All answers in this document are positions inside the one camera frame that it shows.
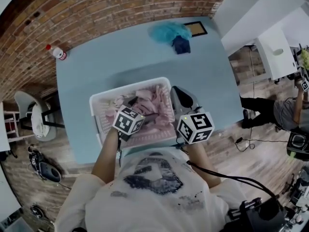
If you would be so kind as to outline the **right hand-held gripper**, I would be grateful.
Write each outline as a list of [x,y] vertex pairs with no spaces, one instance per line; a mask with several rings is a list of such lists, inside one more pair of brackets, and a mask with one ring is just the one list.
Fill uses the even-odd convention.
[[184,141],[190,145],[207,141],[214,132],[215,126],[210,113],[205,112],[199,105],[197,97],[182,87],[173,86],[170,98],[175,112],[191,110],[180,116],[176,127]]

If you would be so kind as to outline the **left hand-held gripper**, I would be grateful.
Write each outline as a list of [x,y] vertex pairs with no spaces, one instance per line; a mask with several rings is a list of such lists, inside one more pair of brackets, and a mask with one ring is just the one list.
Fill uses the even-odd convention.
[[112,124],[112,126],[120,132],[120,138],[126,142],[133,134],[141,129],[143,123],[148,124],[155,122],[156,118],[159,116],[159,114],[148,114],[143,116],[129,108],[133,107],[137,100],[137,96],[128,98],[127,106],[122,105],[120,107]]

